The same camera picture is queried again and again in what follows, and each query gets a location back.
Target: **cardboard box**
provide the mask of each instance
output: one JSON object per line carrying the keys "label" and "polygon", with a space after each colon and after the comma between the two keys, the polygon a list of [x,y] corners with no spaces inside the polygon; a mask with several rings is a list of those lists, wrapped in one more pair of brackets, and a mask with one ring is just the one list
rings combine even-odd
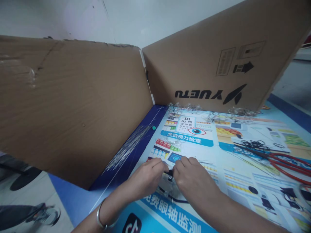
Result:
{"label": "cardboard box", "polygon": [[[258,110],[311,30],[307,0],[247,0],[142,49],[156,104]],[[0,37],[0,151],[88,189],[152,106],[129,45]]]}
{"label": "cardboard box", "polygon": [[260,109],[311,30],[310,3],[247,0],[143,48],[156,104]]}
{"label": "cardboard box", "polygon": [[153,103],[139,48],[0,38],[0,151],[88,189]]}

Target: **floor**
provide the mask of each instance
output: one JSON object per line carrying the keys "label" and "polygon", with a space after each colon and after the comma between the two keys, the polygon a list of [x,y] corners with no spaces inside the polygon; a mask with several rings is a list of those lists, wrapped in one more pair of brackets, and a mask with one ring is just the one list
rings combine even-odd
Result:
{"label": "floor", "polygon": [[38,222],[21,223],[10,229],[0,231],[1,233],[49,233],[49,232],[71,232],[72,223],[67,212],[59,199],[57,192],[46,172],[41,172],[31,183],[25,187],[11,191],[10,186],[18,177],[14,174],[0,182],[0,205],[38,205],[46,203],[47,206],[55,205],[60,210],[61,216],[58,222],[50,227]]}

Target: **eye illustration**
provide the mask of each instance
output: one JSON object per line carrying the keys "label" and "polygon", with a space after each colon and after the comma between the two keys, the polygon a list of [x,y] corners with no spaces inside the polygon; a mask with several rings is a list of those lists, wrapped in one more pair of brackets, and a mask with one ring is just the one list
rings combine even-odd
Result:
{"label": "eye illustration", "polygon": [[192,134],[195,134],[195,135],[204,135],[206,134],[206,132],[202,129],[199,129],[199,128],[191,128],[191,129],[188,129],[188,131]]}

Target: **scissors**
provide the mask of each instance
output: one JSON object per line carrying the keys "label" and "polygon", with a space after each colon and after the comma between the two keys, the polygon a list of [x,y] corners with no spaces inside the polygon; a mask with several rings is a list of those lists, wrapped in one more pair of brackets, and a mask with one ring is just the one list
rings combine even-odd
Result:
{"label": "scissors", "polygon": [[296,171],[298,173],[301,173],[301,174],[304,174],[306,176],[309,176],[311,177],[311,170],[308,170],[306,168],[303,168],[303,167],[300,167],[300,166],[297,166],[295,164],[292,164],[284,159],[281,159],[279,158],[278,156],[282,156],[282,157],[286,157],[286,158],[289,158],[291,160],[294,160],[294,161],[297,161],[297,162],[300,162],[300,163],[303,163],[304,165],[307,165],[311,168],[311,164],[307,163],[306,161],[303,161],[301,159],[298,159],[298,158],[295,158],[293,156],[290,156],[290,155],[287,155],[287,154],[281,154],[281,153],[270,153],[270,154],[266,154],[266,153],[263,153],[263,152],[259,152],[259,151],[255,151],[255,150],[252,150],[252,149],[249,149],[247,147],[242,147],[242,146],[238,146],[236,145],[237,147],[239,148],[242,148],[243,150],[246,150],[246,151],[249,151],[259,157],[262,157],[264,159],[267,159],[272,166],[275,167],[275,169],[277,169],[279,172],[282,172],[284,175],[296,180],[296,181],[299,181],[303,184],[307,184],[307,185],[311,185],[311,182],[309,181],[305,181],[305,180],[302,180],[286,171],[284,171],[282,168],[280,168],[279,166],[282,166],[282,167],[285,167],[285,168],[288,168],[292,171]]}

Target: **bangle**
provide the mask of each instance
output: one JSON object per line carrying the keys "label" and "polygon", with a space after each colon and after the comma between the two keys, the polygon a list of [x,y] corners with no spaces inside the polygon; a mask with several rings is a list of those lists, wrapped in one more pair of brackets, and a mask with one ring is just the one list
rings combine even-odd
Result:
{"label": "bangle", "polygon": [[119,218],[118,218],[118,219],[117,219],[113,224],[111,224],[110,226],[108,226],[107,224],[106,224],[105,226],[102,225],[102,223],[101,223],[100,220],[99,220],[99,211],[100,211],[101,205],[103,204],[103,202],[104,202],[105,200],[106,200],[106,199],[104,199],[104,200],[101,202],[101,204],[100,204],[100,206],[99,206],[99,208],[98,208],[98,210],[97,210],[97,223],[98,223],[98,225],[99,225],[101,228],[104,229],[103,232],[105,232],[105,231],[107,230],[107,228],[114,227],[114,226],[116,225],[117,221],[119,220]]}
{"label": "bangle", "polygon": [[99,205],[99,208],[97,210],[97,223],[98,225],[101,227],[101,228],[104,228],[104,231],[108,228],[108,225],[105,225],[105,227],[102,225],[102,223],[100,222],[99,220],[99,211],[100,211],[100,208],[101,208],[101,205],[103,204],[103,202],[105,201],[106,199],[104,199],[101,204]]}

